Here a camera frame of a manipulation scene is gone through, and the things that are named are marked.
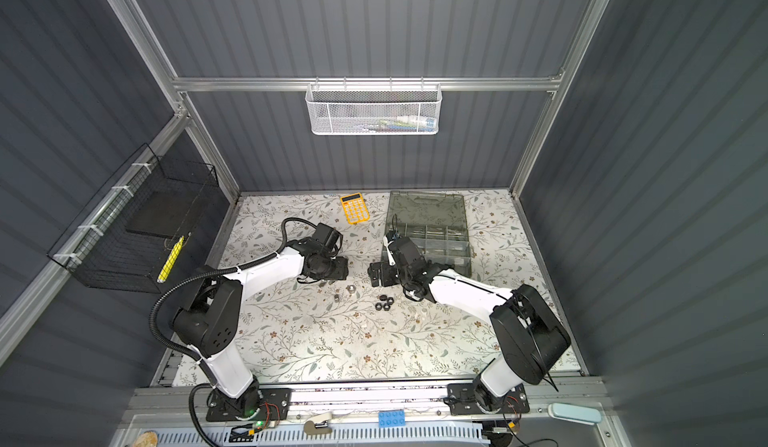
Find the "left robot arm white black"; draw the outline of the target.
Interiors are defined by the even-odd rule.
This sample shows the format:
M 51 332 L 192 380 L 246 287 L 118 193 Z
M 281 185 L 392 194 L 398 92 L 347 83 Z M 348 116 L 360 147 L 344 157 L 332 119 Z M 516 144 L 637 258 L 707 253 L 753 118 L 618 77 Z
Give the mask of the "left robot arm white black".
M 286 280 L 312 283 L 348 276 L 348 260 L 340 255 L 343 235 L 335 228 L 289 217 L 281 235 L 275 252 L 194 280 L 196 292 L 171 323 L 212 386 L 231 400 L 250 399 L 258 391 L 258 381 L 234 345 L 245 301 Z

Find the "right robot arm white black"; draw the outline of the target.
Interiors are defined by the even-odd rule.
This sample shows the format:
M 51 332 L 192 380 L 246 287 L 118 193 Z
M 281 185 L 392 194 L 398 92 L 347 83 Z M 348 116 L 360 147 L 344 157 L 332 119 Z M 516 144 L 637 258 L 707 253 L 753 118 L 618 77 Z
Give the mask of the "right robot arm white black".
M 368 268 L 374 286 L 398 285 L 413 302 L 447 305 L 491 326 L 500 354 L 473 380 L 478 408 L 497 413 L 518 386 L 549 378 L 572 340 L 538 290 L 522 284 L 512 290 L 463 276 L 424 257 L 410 238 L 391 232 L 383 238 L 385 262 Z

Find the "green transparent compartment organizer box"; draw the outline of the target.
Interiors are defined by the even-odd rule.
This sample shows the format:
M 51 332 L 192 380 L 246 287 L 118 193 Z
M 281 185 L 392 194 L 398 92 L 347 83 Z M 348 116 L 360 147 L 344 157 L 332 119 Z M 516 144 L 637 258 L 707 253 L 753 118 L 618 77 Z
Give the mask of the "green transparent compartment organizer box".
M 393 191 L 386 231 L 410 238 L 427 260 L 472 274 L 472 249 L 464 197 L 455 193 Z

